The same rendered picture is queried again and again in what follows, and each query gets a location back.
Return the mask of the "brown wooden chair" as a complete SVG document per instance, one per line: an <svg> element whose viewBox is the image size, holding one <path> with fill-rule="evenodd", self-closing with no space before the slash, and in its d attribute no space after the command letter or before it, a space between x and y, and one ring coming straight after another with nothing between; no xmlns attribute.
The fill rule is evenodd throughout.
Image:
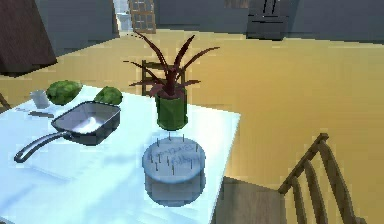
<svg viewBox="0 0 384 224"><path fill-rule="evenodd" d="M4 96L0 93L0 113L3 113L11 108Z"/></svg>
<svg viewBox="0 0 384 224"><path fill-rule="evenodd" d="M312 159L320 155L343 224L367 224L354 213L352 200L338 163L321 133L295 165L279 189L272 190L235 178L222 181L210 224L287 224L285 195L293 192L298 224L309 224L304 208L299 177L306 176L316 224L329 224L324 199Z"/></svg>
<svg viewBox="0 0 384 224"><path fill-rule="evenodd" d="M146 68L155 69L155 70L162 70L162 66L161 66L160 62L148 62L146 60L142 60L141 65L144 67L142 69L142 72L141 72L142 80L151 81L151 79L152 79L151 75L145 70ZM176 77L178 78L176 86L179 85L180 83L184 83L185 82L185 70L179 70ZM148 85L149 84L142 84L141 90L142 90L143 96L149 96L149 90L147 89Z"/></svg>

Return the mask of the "white dining table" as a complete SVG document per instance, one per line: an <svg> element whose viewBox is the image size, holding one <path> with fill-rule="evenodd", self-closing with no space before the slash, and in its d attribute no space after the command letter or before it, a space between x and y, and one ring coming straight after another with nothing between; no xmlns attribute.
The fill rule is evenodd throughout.
<svg viewBox="0 0 384 224"><path fill-rule="evenodd" d="M141 158L167 132L153 99L125 94L121 123L95 147L57 139L17 163L15 154L53 133L27 101L0 114L0 220L10 224L209 224L240 116L191 105L178 135L206 154L202 194L182 207L155 203L145 189Z"/></svg>

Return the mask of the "grey square frying pan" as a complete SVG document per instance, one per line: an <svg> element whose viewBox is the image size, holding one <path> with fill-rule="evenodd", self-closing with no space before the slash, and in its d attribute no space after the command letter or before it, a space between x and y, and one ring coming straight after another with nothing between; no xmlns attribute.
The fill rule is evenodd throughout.
<svg viewBox="0 0 384 224"><path fill-rule="evenodd" d="M51 125L56 132L23 147L15 154L14 161L24 163L38 149L59 138L85 146L97 146L118 128L120 112L117 105L84 101L54 118Z"/></svg>

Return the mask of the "dark brown cupboard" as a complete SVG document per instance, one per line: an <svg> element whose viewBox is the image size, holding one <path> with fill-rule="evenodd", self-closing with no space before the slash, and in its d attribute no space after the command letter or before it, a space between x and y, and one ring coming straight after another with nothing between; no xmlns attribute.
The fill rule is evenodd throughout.
<svg viewBox="0 0 384 224"><path fill-rule="evenodd" d="M35 0L0 0L0 74L18 77L56 62Z"/></svg>

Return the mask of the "white cup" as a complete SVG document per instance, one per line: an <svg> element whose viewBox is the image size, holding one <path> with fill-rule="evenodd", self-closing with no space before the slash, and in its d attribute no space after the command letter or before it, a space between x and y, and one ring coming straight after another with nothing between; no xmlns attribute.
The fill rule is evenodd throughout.
<svg viewBox="0 0 384 224"><path fill-rule="evenodd" d="M33 91L30 93L30 97L38 109L45 109L50 105L50 102L44 90Z"/></svg>

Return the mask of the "red plant in green pot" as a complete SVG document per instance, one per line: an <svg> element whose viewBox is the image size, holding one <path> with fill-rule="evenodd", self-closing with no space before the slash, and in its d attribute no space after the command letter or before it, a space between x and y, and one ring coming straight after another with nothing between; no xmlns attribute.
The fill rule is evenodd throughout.
<svg viewBox="0 0 384 224"><path fill-rule="evenodd" d="M184 66L181 61L189 49L189 45L194 39L194 35L186 40L178 51L177 56L172 64L168 64L161 50L146 36L135 31L135 37L143 39L149 47L155 52L158 62L162 66L162 70L148 69L145 70L151 75L152 79L141 80L132 83L132 86L149 84L149 97L155 99L157 110L157 124L160 128L167 131L176 131L182 129L188 123L187 117L187 90L189 85L200 83L200 80L186 80L176 86L178 78L176 77L179 70L185 70L194 63L198 58L209 51L217 50L217 47L211 47L195 54ZM144 68L141 63L131 61L131 64L137 66L141 70Z"/></svg>

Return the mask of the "green lettuce head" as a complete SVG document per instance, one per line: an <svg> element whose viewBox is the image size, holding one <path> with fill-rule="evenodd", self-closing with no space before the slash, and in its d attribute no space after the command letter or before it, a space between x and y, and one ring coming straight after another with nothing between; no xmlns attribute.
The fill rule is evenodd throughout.
<svg viewBox="0 0 384 224"><path fill-rule="evenodd" d="M103 102L107 104L119 105L122 102L123 95L115 87L105 86L101 91L99 91L94 100L97 102Z"/></svg>
<svg viewBox="0 0 384 224"><path fill-rule="evenodd" d="M82 87L79 82L61 80L52 83L46 90L46 95L53 104L64 106L79 94Z"/></svg>

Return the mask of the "white birthday cake with candles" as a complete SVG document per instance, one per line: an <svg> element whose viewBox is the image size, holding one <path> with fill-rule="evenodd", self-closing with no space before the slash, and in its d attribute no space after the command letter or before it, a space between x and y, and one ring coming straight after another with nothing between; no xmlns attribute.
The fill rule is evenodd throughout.
<svg viewBox="0 0 384 224"><path fill-rule="evenodd" d="M192 203L205 188L205 160L205 151L194 140L157 139L142 156L147 194L167 207Z"/></svg>

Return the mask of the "grey table knife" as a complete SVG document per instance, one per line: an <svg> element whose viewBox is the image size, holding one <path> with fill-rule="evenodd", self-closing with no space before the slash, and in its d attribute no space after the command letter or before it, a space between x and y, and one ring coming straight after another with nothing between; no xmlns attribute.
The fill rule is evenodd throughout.
<svg viewBox="0 0 384 224"><path fill-rule="evenodd" d="M29 112L28 114L31 115L31 116L54 118L54 115L53 115L53 114L46 113L46 112L31 111L31 112Z"/></svg>

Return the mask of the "brown lattice room door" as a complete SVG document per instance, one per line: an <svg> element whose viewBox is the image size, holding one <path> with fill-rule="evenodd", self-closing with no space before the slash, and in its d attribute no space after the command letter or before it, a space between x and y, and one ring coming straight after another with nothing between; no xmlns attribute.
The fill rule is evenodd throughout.
<svg viewBox="0 0 384 224"><path fill-rule="evenodd" d="M128 0L132 29L139 33L155 34L155 10L153 0Z"/></svg>

